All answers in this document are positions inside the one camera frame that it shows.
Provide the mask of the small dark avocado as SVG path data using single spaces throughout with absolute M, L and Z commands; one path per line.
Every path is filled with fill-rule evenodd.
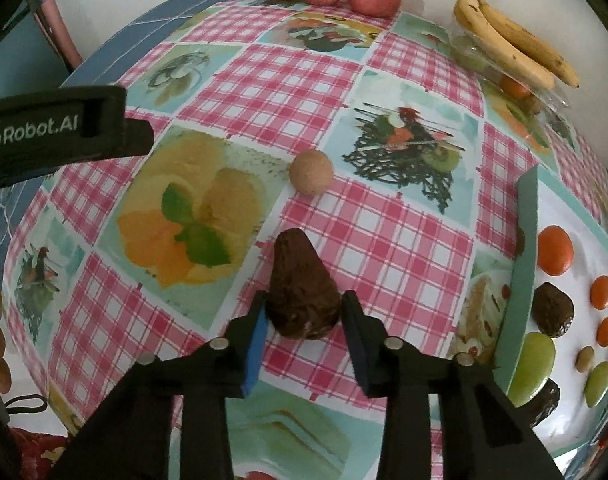
M 539 392 L 519 408 L 519 412 L 528 422 L 528 426 L 534 428 L 558 408 L 560 396 L 560 387 L 548 378 Z

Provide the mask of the large green mango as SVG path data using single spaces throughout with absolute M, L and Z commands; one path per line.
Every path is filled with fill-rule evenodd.
M 508 399 L 516 408 L 530 402 L 548 380 L 556 347 L 552 339 L 542 333 L 527 333 L 524 337 L 516 371 L 507 392 Z

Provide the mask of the small green mango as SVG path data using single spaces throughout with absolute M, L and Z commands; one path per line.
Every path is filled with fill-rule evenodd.
M 608 361 L 602 361 L 589 373 L 584 388 L 584 399 L 589 408 L 594 408 L 608 391 Z

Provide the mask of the small orange tangerine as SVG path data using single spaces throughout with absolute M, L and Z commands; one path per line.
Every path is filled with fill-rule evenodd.
M 596 341 L 601 348 L 608 348 L 608 316 L 600 322 L 597 328 Z

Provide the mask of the tangerine with stem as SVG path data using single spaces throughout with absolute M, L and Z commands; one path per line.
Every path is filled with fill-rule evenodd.
M 604 310 L 608 306 L 608 276 L 599 275 L 592 282 L 589 289 L 590 304 L 597 310 Z

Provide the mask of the large orange tangerine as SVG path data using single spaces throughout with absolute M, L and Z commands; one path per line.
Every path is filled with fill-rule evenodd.
M 548 275 L 559 276 L 572 266 L 574 247 L 561 226 L 546 226 L 537 237 L 537 264 Z

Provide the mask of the large dark wrinkled avocado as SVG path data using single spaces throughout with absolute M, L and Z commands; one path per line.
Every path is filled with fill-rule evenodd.
M 274 244 L 266 315 L 281 336 L 324 338 L 340 318 L 341 294 L 304 231 L 282 231 Z

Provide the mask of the small brown round fruit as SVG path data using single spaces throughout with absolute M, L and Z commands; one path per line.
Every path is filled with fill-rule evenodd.
M 325 193 L 333 181 L 333 164 L 318 150 L 298 153 L 289 167 L 293 187 L 302 194 L 315 196 Z

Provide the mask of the blue table cover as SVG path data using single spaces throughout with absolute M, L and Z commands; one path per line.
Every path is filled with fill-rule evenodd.
M 34 18 L 26 16 L 0 44 L 0 99 L 59 87 L 113 84 L 190 18 L 224 1 L 228 0 L 167 0 L 106 40 L 72 72 L 47 46 Z M 126 157 L 64 168 L 90 185 L 89 200 L 80 194 L 74 198 L 84 226 L 100 226 L 103 214 L 112 209 L 120 187 L 127 182 L 129 170 L 140 161 L 139 157 Z

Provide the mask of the white tray with teal rim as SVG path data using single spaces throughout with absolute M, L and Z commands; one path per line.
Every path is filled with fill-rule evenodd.
M 494 377 L 518 408 L 546 382 L 557 386 L 534 431 L 558 456 L 588 443 L 608 419 L 608 236 L 542 166 L 518 181 L 510 290 Z

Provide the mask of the pink checkered fruit tablecloth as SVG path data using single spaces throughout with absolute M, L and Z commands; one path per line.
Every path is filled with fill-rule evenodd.
M 152 153 L 95 228 L 79 174 L 45 180 L 5 263 L 12 339 L 70 434 L 141 352 L 184 356 L 242 314 L 290 228 L 393 335 L 494 362 L 517 180 L 547 168 L 608 236 L 608 174 L 569 110 L 533 114 L 461 66 L 449 27 L 228 0 L 115 81 Z M 333 164 L 315 196 L 289 178 L 307 150 Z

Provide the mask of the clear plastic fruit container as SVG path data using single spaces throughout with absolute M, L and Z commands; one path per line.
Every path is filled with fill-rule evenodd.
M 536 89 L 514 70 L 506 70 L 482 48 L 482 41 L 458 25 L 447 29 L 450 50 L 455 60 L 467 70 L 496 86 L 516 100 L 525 110 L 538 114 L 562 114 L 570 108 L 570 100 L 558 84 L 552 90 Z

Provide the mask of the upper spotted yellow banana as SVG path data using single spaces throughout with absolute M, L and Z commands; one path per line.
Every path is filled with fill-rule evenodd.
M 558 78 L 572 88 L 580 86 L 580 77 L 577 75 L 575 68 L 556 48 L 490 6 L 486 0 L 478 1 L 483 15 L 513 47 L 550 70 L 554 74 L 554 79 Z

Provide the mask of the lower yellow banana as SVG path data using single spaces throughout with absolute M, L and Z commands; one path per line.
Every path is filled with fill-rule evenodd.
M 454 14 L 458 24 L 471 32 L 482 50 L 510 75 L 518 76 L 536 90 L 554 88 L 554 74 L 513 47 L 494 29 L 483 15 L 478 0 L 457 0 Z

